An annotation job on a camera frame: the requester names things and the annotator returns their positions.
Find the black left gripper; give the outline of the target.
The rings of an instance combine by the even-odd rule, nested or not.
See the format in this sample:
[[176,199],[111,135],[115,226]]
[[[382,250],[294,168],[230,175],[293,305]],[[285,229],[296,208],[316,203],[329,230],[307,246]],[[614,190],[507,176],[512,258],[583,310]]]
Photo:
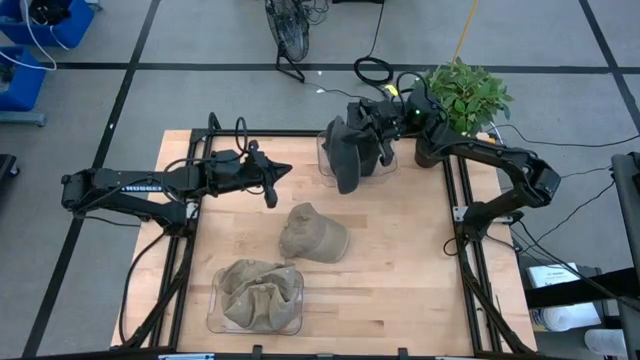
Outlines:
[[278,201],[274,186],[292,169],[293,166],[290,164],[269,159],[259,150],[258,141],[251,140],[248,143],[247,157],[241,167],[242,182],[245,186],[260,186],[264,191],[266,206],[274,208]]

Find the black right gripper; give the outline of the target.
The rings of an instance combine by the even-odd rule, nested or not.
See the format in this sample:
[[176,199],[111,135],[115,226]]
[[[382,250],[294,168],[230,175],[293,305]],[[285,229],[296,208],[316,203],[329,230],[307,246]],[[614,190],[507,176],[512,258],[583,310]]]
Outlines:
[[346,125],[369,135],[367,166],[370,168],[375,168],[378,162],[384,167],[389,166],[395,156],[391,142],[409,133],[401,109],[389,101],[349,102]]

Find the clear plastic bin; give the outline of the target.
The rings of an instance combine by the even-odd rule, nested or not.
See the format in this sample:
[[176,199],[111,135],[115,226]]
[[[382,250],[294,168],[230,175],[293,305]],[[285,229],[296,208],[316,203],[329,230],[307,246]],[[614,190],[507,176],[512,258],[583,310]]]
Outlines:
[[[322,131],[316,136],[317,145],[317,161],[318,171],[321,174],[322,184],[329,188],[337,187],[337,179],[330,167],[329,160],[322,145],[326,140],[326,132]],[[387,167],[381,165],[379,161],[375,162],[373,172],[368,176],[360,176],[360,185],[383,184],[387,182],[393,174],[398,170],[398,160],[394,158]]]
[[220,276],[226,268],[219,270],[212,281],[211,296],[209,301],[209,308],[207,313],[207,327],[208,329],[217,334],[260,334],[260,335],[295,335],[299,332],[303,323],[303,308],[304,308],[304,277],[296,269],[297,277],[293,286],[298,286],[300,293],[296,301],[296,315],[294,319],[281,331],[278,332],[256,332],[251,330],[242,329],[240,326],[229,320],[223,314],[223,302],[227,294],[220,285]]

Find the black plant pot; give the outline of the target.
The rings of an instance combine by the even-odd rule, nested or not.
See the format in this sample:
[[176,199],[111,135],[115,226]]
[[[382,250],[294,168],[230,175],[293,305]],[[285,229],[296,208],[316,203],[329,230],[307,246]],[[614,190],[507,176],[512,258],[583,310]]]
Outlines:
[[445,158],[444,149],[447,141],[435,141],[421,136],[416,139],[414,161],[421,168],[433,168]]

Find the green leafy plant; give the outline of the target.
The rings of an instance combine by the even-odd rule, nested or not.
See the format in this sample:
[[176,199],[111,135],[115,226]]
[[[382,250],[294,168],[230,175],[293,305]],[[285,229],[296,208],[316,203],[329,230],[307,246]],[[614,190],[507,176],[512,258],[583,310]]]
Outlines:
[[499,77],[459,58],[425,74],[429,90],[442,106],[440,117],[457,133],[474,136],[502,114],[511,118],[514,98]]

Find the black floor fan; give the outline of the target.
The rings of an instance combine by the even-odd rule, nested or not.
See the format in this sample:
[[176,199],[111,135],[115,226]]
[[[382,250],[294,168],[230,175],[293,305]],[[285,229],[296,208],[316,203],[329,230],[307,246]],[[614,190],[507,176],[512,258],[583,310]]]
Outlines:
[[301,0],[265,0],[265,13],[277,47],[275,69],[304,83],[299,70],[309,51],[309,22]]

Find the yellow pole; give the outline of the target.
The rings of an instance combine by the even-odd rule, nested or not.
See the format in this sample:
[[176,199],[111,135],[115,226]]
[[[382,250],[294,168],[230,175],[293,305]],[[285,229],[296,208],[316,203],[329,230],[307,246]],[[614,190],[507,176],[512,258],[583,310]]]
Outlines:
[[479,3],[479,0],[472,0],[472,4],[471,4],[471,7],[470,7],[468,16],[466,18],[463,30],[462,30],[462,32],[460,34],[459,40],[458,40],[458,42],[456,44],[456,48],[455,48],[455,51],[454,51],[452,59],[451,59],[452,63],[456,63],[457,59],[459,58],[459,55],[461,53],[461,49],[462,49],[462,47],[464,45],[464,42],[465,42],[465,39],[466,39],[467,34],[469,32],[471,23],[473,21],[473,18],[475,16],[476,11],[477,11],[478,3]]

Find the white booklet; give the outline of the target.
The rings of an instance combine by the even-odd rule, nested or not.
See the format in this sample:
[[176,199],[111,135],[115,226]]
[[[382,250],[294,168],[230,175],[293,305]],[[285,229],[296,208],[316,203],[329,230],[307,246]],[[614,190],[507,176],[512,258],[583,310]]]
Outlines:
[[577,270],[576,264],[569,263],[568,266],[571,270],[558,264],[533,266],[526,269],[526,274],[533,288],[579,280],[579,277],[575,274]]

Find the grey cart base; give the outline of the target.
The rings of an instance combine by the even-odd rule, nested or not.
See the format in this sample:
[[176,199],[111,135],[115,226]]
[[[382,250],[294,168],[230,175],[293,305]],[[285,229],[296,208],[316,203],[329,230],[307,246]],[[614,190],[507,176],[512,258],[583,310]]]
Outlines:
[[0,111],[0,123],[45,127],[47,125],[47,118],[44,113],[40,112]]

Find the black shelf bar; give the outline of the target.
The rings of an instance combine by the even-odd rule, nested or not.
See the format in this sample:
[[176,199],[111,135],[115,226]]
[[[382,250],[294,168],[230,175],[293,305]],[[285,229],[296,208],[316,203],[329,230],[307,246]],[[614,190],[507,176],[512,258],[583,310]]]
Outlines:
[[640,278],[627,268],[578,280],[525,290],[529,309],[556,307],[603,300],[631,300],[640,305]]

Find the dark side cart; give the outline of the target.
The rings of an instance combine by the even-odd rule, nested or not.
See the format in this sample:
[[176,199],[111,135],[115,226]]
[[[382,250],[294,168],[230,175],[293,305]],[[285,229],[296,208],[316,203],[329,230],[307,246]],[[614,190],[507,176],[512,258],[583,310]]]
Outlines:
[[618,154],[611,158],[633,266],[630,271],[628,305],[619,303],[628,360],[640,360],[640,152]]

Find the black chair base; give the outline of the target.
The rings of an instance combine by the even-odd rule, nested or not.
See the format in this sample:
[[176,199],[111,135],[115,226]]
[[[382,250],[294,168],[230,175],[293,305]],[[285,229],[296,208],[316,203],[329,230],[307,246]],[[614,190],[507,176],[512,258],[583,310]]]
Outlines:
[[0,180],[16,177],[20,173],[17,158],[11,154],[0,154]]

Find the white paper roll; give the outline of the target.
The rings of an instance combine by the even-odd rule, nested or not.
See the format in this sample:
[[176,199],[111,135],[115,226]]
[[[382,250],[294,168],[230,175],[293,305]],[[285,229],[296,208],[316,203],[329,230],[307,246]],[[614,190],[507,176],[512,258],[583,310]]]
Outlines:
[[592,303],[539,308],[531,310],[529,315],[534,330],[538,332],[565,332],[601,324]]

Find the black tangled equipment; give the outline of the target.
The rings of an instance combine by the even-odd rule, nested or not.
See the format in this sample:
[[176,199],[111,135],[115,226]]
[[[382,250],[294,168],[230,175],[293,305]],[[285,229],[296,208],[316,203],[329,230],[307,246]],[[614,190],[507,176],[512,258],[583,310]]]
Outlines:
[[29,18],[38,25],[58,25],[71,17],[69,5],[62,0],[32,0],[28,5]]

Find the black aluminium table frame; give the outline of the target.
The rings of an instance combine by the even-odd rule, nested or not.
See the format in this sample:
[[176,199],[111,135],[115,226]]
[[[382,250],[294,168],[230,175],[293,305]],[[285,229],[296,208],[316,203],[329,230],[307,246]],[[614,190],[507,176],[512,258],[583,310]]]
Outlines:
[[[313,130],[253,130],[250,137],[292,171],[278,184],[269,209],[244,193],[208,197],[186,237],[141,227],[125,317],[114,346],[133,336],[162,289],[181,266],[188,274],[143,348],[169,347],[217,357],[248,355],[260,346],[267,357],[377,357],[407,349],[420,357],[493,357],[519,360],[506,340],[492,335],[479,300],[462,282],[459,261],[442,252],[453,234],[451,209],[463,176],[452,163],[431,170],[412,160],[413,144],[398,143],[400,171],[378,196],[374,186],[341,196],[324,186],[317,169]],[[275,260],[276,241],[290,208],[309,201],[364,237],[340,264],[300,263],[305,280],[304,315],[292,336],[212,332],[207,313],[214,274],[246,258]]]

